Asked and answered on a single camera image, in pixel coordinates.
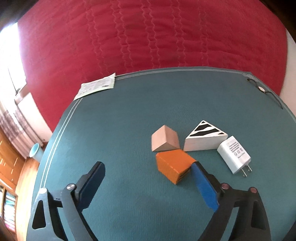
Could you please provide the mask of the white usb charger plug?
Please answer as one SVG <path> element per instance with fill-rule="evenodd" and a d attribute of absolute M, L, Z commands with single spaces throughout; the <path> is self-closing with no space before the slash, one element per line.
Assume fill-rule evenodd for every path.
<path fill-rule="evenodd" d="M 242 172 L 243 177 L 247 177 L 244 168 L 247 168 L 248 172 L 252 172 L 252 169 L 249 166 L 251 157 L 234 136 L 230 136 L 224 140 L 219 145 L 217 152 L 220 154 L 232 174 Z"/>

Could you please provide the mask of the orange striped wedge block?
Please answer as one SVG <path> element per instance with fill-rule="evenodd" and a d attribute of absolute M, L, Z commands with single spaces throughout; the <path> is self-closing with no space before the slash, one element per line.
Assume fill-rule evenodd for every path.
<path fill-rule="evenodd" d="M 196 160 L 181 149 L 156 154 L 158 170 L 175 185 L 189 172 L 194 162 Z"/>

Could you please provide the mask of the white zebra striped wedge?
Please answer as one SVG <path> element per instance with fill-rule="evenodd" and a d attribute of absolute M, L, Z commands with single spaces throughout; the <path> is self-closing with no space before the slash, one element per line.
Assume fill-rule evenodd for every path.
<path fill-rule="evenodd" d="M 191 152 L 217 149 L 227 138 L 227 133 L 202 120 L 186 137 L 183 150 Z"/>

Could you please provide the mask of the light blue waste bin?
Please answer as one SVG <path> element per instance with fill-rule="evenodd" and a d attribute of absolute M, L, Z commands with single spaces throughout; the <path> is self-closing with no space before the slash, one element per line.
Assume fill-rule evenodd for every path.
<path fill-rule="evenodd" d="M 44 151 L 39 143 L 36 143 L 32 146 L 30 152 L 29 152 L 29 157 L 35 159 L 39 163 L 42 160 Z"/>

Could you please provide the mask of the small beige wooden wedge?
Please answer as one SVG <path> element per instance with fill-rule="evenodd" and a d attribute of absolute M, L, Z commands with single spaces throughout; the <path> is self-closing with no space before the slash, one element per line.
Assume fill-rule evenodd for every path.
<path fill-rule="evenodd" d="M 177 132 L 166 125 L 160 127 L 152 134 L 152 151 L 162 152 L 180 149 Z"/>

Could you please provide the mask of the bookshelf with books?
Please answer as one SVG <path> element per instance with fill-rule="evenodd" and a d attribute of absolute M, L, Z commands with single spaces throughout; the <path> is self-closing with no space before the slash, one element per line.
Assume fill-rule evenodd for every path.
<path fill-rule="evenodd" d="M 18 196 L 1 183 L 1 219 L 8 231 L 16 238 L 16 205 Z"/>

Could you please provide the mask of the wooden cabinet door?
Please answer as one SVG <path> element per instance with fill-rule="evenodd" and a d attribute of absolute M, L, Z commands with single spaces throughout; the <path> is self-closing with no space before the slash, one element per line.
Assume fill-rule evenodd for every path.
<path fill-rule="evenodd" d="M 15 191 L 25 160 L 3 133 L 0 139 L 1 182 Z"/>

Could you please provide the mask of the patterned window curtain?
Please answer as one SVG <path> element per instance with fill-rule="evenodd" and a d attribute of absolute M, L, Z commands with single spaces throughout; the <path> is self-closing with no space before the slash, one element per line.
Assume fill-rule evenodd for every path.
<path fill-rule="evenodd" d="M 43 142 L 30 126 L 17 105 L 5 105 L 1 102 L 1 129 L 15 149 L 24 157 L 34 144 Z"/>

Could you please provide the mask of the teal table mat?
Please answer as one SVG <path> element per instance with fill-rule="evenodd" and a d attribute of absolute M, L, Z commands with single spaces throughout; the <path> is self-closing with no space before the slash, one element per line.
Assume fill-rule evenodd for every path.
<path fill-rule="evenodd" d="M 256 187 L 272 240 L 295 222 L 295 116 L 250 73 L 168 68 L 119 75 L 113 89 L 72 102 L 45 149 L 34 193 L 75 183 L 95 162 L 106 175 L 83 214 L 99 240 L 197 240 L 213 215 L 193 178 L 177 185 L 161 174 L 151 136 L 167 125 L 184 144 L 205 120 L 234 136 L 251 157 L 247 177 L 232 174 L 216 150 L 191 156 L 220 182 Z"/>

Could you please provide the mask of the white paper leaflet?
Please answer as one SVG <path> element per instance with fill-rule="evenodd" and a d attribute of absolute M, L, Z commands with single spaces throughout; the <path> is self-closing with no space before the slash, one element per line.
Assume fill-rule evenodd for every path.
<path fill-rule="evenodd" d="M 74 97 L 74 100 L 85 97 L 89 94 L 93 94 L 95 92 L 99 92 L 107 89 L 113 89 L 114 83 L 115 83 L 115 73 L 109 76 L 106 76 L 104 78 L 94 80 L 92 82 L 82 83 L 78 93 Z"/>

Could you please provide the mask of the red quilted blanket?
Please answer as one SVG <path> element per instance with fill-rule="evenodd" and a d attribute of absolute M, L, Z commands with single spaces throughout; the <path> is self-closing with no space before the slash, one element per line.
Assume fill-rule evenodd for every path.
<path fill-rule="evenodd" d="M 282 22 L 260 1 L 38 1 L 19 21 L 27 85 L 51 130 L 80 85 L 147 69 L 251 72 L 280 94 Z"/>

